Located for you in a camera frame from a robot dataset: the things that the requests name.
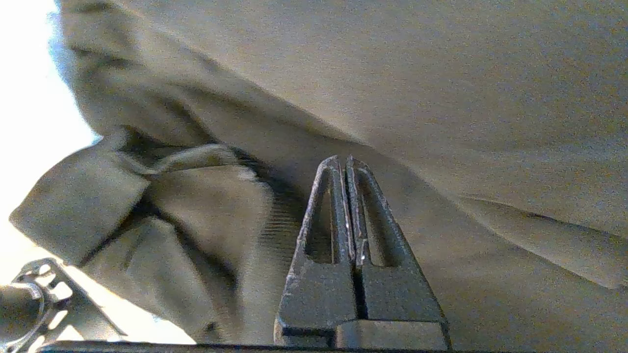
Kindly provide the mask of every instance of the metal bracket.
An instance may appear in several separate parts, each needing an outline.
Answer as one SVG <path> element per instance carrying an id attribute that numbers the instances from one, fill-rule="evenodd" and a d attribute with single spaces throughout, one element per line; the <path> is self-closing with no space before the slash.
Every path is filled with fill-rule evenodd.
<path id="1" fill-rule="evenodd" d="M 9 286 L 0 288 L 0 303 L 1 353 L 25 352 L 39 337 L 43 337 L 42 345 L 54 342 L 70 325 L 85 340 L 124 335 L 52 258 L 24 265 Z M 63 312 L 60 321 L 55 319 Z"/>

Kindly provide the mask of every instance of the wrinkled fabric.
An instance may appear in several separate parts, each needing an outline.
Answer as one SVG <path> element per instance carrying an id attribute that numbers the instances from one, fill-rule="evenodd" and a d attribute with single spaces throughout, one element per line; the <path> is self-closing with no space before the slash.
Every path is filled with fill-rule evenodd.
<path id="1" fill-rule="evenodd" d="M 159 222 L 142 219 L 142 231 L 125 234 L 140 253 L 156 256 L 153 244 L 133 239 L 171 234 L 160 222 L 176 221 L 182 240 L 167 245 L 180 261 L 163 269 L 198 277 L 190 290 L 199 298 L 164 294 L 164 273 L 152 274 L 140 261 L 125 276 L 141 273 L 133 280 L 154 293 L 119 293 L 188 333 L 205 323 L 241 327 L 240 336 L 221 334 L 268 344 L 267 318 L 317 164 L 353 154 L 381 184 L 451 323 L 456 349 L 626 351 L 624 15 L 622 4 L 586 1 L 64 0 L 63 35 L 73 53 L 68 81 L 86 121 L 105 136 L 131 126 L 161 146 L 145 157 L 153 160 L 176 154 L 172 148 L 236 147 L 232 164 L 265 166 L 255 173 L 267 175 L 260 180 L 272 190 L 263 208 L 270 214 L 249 226 L 257 234 L 248 244 L 232 224 L 237 214 L 223 224 L 203 216 L 204 202 L 220 208 L 244 199 L 238 188 L 203 178 L 203 168 L 170 174 L 155 190 L 143 181 L 152 172 L 134 172 L 142 176 L 137 181 L 82 173 L 83 163 L 72 164 L 79 152 L 47 173 L 18 209 L 26 214 L 31 207 L 38 218 L 13 221 L 70 259 L 102 242 L 114 246 L 101 228 L 121 232 L 122 225 L 109 219 L 79 228 L 93 222 L 49 205 L 65 198 L 104 208 L 89 201 L 92 189 L 114 180 L 133 190 L 143 185 L 136 193 L 153 197 L 164 212 Z M 130 166 L 159 170 L 153 164 Z M 83 180 L 84 191 L 64 180 Z M 190 188 L 180 193 L 179 183 Z M 137 201 L 132 195 L 111 202 L 128 209 Z M 255 214 L 249 206 L 245 213 Z M 85 231 L 85 243 L 54 239 L 59 235 L 47 225 L 54 222 L 64 232 Z M 107 246 L 96 247 L 96 259 L 103 269 L 116 263 Z M 91 274 L 120 288 L 122 277 L 111 274 L 120 272 Z M 237 275 L 220 277 L 229 273 Z M 272 280 L 256 281 L 266 278 L 261 274 Z M 224 293 L 238 293 L 240 302 Z M 208 301 L 215 312 L 196 310 Z M 190 316 L 181 319 L 180 310 Z"/>

